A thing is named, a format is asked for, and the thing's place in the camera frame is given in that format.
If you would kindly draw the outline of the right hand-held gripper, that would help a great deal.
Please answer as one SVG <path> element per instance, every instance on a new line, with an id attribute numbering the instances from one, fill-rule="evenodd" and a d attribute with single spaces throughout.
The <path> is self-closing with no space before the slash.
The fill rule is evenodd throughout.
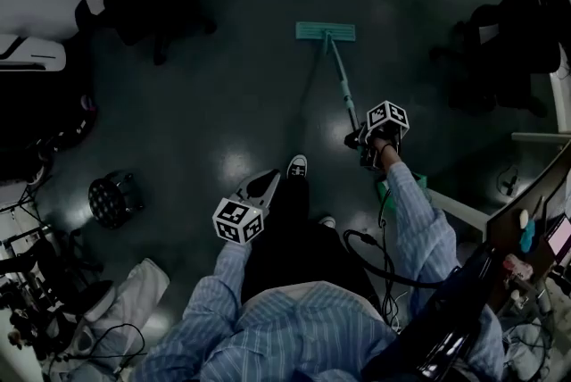
<path id="1" fill-rule="evenodd" d="M 394 146 L 396 152 L 401 152 L 401 141 L 410 129 L 406 111 L 389 101 L 383 101 L 367 112 L 365 123 L 360 129 L 354 130 L 344 138 L 344 144 L 349 148 L 360 149 L 360 165 L 369 170 L 380 170 L 382 163 L 380 153 L 370 143 L 373 135 L 384 135 Z"/>

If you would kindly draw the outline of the teal mop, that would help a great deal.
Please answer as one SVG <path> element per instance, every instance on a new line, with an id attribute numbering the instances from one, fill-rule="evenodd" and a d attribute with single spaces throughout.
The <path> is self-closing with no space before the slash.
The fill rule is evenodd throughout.
<path id="1" fill-rule="evenodd" d="M 351 24 L 298 21 L 295 24 L 295 38 L 297 40 L 319 41 L 322 43 L 323 54 L 331 54 L 334 57 L 344 105 L 352 126 L 352 134 L 359 133 L 360 122 L 352 99 L 347 72 L 337 47 L 339 42 L 354 43 L 356 41 L 355 26 Z"/>

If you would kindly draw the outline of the person's left forearm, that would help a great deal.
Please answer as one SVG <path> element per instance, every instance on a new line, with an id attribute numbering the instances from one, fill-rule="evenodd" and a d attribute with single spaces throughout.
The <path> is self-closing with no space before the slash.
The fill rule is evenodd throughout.
<path id="1" fill-rule="evenodd" d="M 184 320 L 211 321 L 232 328 L 242 305 L 245 266 L 252 246 L 227 242 L 220 251 L 212 274 L 201 278 L 183 313 Z"/>

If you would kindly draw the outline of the person's right forearm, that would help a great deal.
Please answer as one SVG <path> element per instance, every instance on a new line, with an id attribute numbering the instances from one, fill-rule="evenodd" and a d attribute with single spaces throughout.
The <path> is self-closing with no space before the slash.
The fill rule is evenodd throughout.
<path id="1" fill-rule="evenodd" d="M 423 283 L 445 280 L 458 266 L 456 236 L 444 213 L 433 207 L 395 148 L 373 140 L 387 175 L 396 211 L 396 245 L 405 275 Z"/>

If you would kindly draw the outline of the person's black trousers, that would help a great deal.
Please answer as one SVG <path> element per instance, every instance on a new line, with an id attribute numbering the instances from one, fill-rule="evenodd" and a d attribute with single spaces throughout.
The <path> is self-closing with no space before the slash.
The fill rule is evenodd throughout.
<path id="1" fill-rule="evenodd" d="M 252 242 L 241 300 L 275 287 L 326 281 L 380 309 L 366 271 L 345 249 L 335 229 L 309 217 L 309 183 L 293 176 L 280 182 L 265 229 Z"/>

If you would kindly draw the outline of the green bag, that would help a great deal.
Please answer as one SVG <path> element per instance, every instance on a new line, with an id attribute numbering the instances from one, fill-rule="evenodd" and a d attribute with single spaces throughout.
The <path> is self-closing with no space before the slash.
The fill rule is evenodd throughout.
<path id="1" fill-rule="evenodd" d="M 424 175 L 418 175 L 416 173 L 412 173 L 413 178 L 415 179 L 417 185 L 426 190 L 427 185 L 427 178 Z M 394 209 L 394 202 L 392 198 L 392 194 L 390 192 L 388 182 L 385 178 L 380 178 L 375 181 L 375 187 L 378 195 L 379 202 L 381 203 L 381 207 L 384 211 L 386 210 L 393 210 Z"/>

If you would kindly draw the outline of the person's striped blue shirt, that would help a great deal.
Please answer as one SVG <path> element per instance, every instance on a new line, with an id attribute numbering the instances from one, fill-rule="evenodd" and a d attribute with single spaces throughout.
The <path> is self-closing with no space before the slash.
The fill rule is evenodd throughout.
<path id="1" fill-rule="evenodd" d="M 134 382 L 357 382 L 396 338 L 355 295 L 319 282 L 301 298 L 274 291 L 232 328 L 184 320 L 145 357 Z"/>

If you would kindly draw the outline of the dark brown desk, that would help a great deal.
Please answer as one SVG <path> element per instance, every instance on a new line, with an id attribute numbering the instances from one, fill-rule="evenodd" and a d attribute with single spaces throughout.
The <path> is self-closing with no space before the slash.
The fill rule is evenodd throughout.
<path id="1" fill-rule="evenodd" d="M 541 196 L 548 198 L 556 188 L 567 178 L 571 169 L 571 144 L 567 145 L 550 165 L 523 192 L 506 204 L 487 222 L 487 241 L 503 261 L 509 253 L 522 255 L 523 261 L 528 262 L 534 269 L 531 283 L 547 275 L 555 261 L 549 244 L 540 236 L 538 245 L 528 254 L 519 250 L 519 239 L 522 230 L 519 227 L 519 213 L 527 210 L 533 213 Z"/>

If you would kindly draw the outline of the black glossy device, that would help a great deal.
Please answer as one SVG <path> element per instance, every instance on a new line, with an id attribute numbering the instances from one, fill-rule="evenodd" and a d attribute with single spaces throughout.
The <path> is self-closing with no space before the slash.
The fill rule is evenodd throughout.
<path id="1" fill-rule="evenodd" d="M 495 250 L 483 243 L 441 282 L 423 283 L 373 268 L 379 277 L 434 292 L 395 340 L 367 363 L 361 377 L 368 382 L 442 382 L 480 332 L 479 317 L 499 267 Z"/>

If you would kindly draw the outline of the pink packet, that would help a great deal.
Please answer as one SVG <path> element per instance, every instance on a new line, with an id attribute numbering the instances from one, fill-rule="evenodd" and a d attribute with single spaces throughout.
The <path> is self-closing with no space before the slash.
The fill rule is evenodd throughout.
<path id="1" fill-rule="evenodd" d="M 529 263 L 521 261 L 513 253 L 510 253 L 505 257 L 502 265 L 512 277 L 519 278 L 524 281 L 529 280 L 534 274 L 533 267 Z"/>

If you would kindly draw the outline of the white curved desk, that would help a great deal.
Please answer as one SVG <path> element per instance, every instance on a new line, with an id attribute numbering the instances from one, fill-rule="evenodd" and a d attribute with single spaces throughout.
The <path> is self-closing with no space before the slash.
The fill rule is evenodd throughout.
<path id="1" fill-rule="evenodd" d="M 558 131 L 560 134 L 571 134 L 571 74 L 565 70 L 551 73 L 550 82 Z"/>

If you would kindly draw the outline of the laptop with pink screen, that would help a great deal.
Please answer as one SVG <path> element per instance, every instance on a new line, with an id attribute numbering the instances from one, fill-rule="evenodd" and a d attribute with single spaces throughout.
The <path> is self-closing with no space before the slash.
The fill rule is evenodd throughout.
<path id="1" fill-rule="evenodd" d="M 546 241 L 557 262 L 561 262 L 571 249 L 571 220 L 563 213 L 546 236 Z"/>

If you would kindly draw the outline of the black equipment pile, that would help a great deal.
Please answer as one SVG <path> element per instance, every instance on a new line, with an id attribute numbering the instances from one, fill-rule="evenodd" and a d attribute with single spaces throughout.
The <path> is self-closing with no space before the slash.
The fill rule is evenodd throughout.
<path id="1" fill-rule="evenodd" d="M 96 115 L 89 71 L 0 71 L 0 184 L 38 181 Z"/>

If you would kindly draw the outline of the black metal stand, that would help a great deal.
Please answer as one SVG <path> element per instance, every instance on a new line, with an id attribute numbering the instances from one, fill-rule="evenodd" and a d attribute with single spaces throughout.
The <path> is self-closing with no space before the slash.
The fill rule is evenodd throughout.
<path id="1" fill-rule="evenodd" d="M 73 318 L 99 319 L 115 299 L 116 290 L 111 281 L 98 277 L 103 266 L 85 256 L 81 231 L 50 233 L 34 228 L 26 234 L 36 235 L 36 242 L 25 252 L 0 260 L 0 275 L 29 277 L 38 271 L 40 280 L 32 287 L 47 295 L 57 310 Z"/>

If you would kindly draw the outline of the white machine housing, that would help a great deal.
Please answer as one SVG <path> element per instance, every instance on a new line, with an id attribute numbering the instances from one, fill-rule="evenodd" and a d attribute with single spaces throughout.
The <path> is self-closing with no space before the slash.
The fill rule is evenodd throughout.
<path id="1" fill-rule="evenodd" d="M 62 44 L 37 37 L 0 34 L 0 71 L 62 71 L 66 52 Z"/>

